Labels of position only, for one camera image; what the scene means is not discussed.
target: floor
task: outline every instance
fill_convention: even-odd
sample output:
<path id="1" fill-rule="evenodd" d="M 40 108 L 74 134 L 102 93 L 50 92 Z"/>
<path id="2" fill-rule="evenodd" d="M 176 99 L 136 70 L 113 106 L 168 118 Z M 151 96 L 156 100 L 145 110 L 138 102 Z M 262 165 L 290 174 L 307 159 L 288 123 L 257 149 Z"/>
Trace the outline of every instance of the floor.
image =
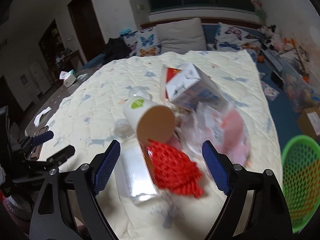
<path id="1" fill-rule="evenodd" d="M 266 63 L 258 63 L 257 69 L 259 72 L 267 75 L 262 79 L 263 82 L 270 85 L 275 90 L 279 91 L 279 95 L 274 101 L 269 99 L 269 109 L 272 119 L 275 123 L 278 133 L 279 145 L 281 151 L 284 149 L 287 142 L 294 136 L 302 134 L 298 126 L 297 119 L 299 114 L 295 113 L 292 104 L 286 93 L 277 87 L 277 85 L 270 79 L 271 69 Z"/>
<path id="2" fill-rule="evenodd" d="M 44 103 L 57 91 L 58 87 L 53 85 L 44 95 L 38 96 L 39 102 L 36 104 L 32 104 L 30 107 L 27 108 L 25 111 L 25 116 L 19 125 L 20 128 L 20 140 L 25 138 L 25 129 L 27 128 L 28 124 L 31 122 L 33 117 L 36 113 L 40 110 L 40 108 L 44 105 Z"/>

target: blue butterfly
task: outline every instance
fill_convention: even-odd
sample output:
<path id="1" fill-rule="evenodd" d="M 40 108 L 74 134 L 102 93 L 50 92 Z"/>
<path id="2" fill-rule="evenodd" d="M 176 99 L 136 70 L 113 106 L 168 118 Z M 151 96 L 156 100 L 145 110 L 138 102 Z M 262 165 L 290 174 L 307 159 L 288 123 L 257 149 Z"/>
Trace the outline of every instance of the blue butterfly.
<path id="1" fill-rule="evenodd" d="M 154 39 L 155 39 L 155 35 L 152 34 L 152 35 L 149 37 L 148 40 L 146 40 L 145 37 L 140 37 L 140 39 L 141 39 L 141 42 L 142 42 L 142 47 L 145 47 L 148 43 L 149 43 L 150 46 L 152 46 L 152 45 L 153 45 L 153 41 L 154 41 Z"/>
<path id="2" fill-rule="evenodd" d="M 220 43 L 219 47 L 221 48 L 229 47 L 235 50 L 240 50 L 240 48 L 236 44 L 230 44 L 229 42 L 226 42 L 226 41 L 224 43 Z"/>
<path id="3" fill-rule="evenodd" d="M 217 29 L 217 35 L 220 36 L 220 34 L 221 34 L 221 25 L 219 25 Z"/>
<path id="4" fill-rule="evenodd" d="M 127 33 L 126 35 L 125 35 L 125 37 L 128 39 L 128 38 L 130 38 L 130 37 L 134 37 L 136 35 L 136 32 L 134 32 L 134 33 Z"/>

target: white paper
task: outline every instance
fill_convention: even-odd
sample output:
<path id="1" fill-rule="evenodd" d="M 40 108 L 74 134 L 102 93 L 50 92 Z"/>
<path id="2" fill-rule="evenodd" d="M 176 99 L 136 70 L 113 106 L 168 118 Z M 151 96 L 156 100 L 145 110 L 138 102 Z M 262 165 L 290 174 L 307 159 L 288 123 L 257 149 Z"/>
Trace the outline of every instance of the white paper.
<path id="1" fill-rule="evenodd" d="M 320 118 L 316 112 L 307 113 L 316 135 L 320 135 Z"/>
<path id="2" fill-rule="evenodd" d="M 73 70 L 71 70 L 70 72 L 61 71 L 59 78 L 66 80 L 68 77 L 71 76 L 72 73 L 73 73 Z"/>
<path id="3" fill-rule="evenodd" d="M 49 112 L 51 110 L 51 107 L 47 107 L 46 109 L 42 110 L 42 112 L 40 114 L 38 114 L 35 118 L 35 121 L 33 122 L 35 124 L 35 126 L 37 127 L 40 123 L 40 118 L 42 115 L 46 114 L 47 112 Z"/>

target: green label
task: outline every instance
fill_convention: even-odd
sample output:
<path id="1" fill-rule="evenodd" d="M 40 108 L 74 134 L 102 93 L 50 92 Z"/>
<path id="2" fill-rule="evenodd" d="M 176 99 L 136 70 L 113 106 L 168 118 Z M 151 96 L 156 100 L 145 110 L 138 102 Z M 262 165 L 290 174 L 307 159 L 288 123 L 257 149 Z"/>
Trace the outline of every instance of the green label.
<path id="1" fill-rule="evenodd" d="M 144 103 L 144 99 L 135 100 L 131 104 L 131 109 L 136 109 L 136 108 L 139 108 L 139 107 L 143 107 L 143 103 Z"/>

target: cardboard box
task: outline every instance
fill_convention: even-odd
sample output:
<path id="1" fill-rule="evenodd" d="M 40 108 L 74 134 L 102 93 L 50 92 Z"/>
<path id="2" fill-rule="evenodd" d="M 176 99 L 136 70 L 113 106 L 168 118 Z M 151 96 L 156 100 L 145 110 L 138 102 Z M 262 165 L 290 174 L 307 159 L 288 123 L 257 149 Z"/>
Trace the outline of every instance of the cardboard box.
<path id="1" fill-rule="evenodd" d="M 171 103 L 187 110 L 196 110 L 198 102 L 208 102 L 216 109 L 227 103 L 218 86 L 191 62 L 166 84 L 166 90 Z"/>
<path id="2" fill-rule="evenodd" d="M 303 134 L 314 140 L 320 140 L 320 110 L 318 107 L 303 109 L 298 119 L 298 125 Z"/>

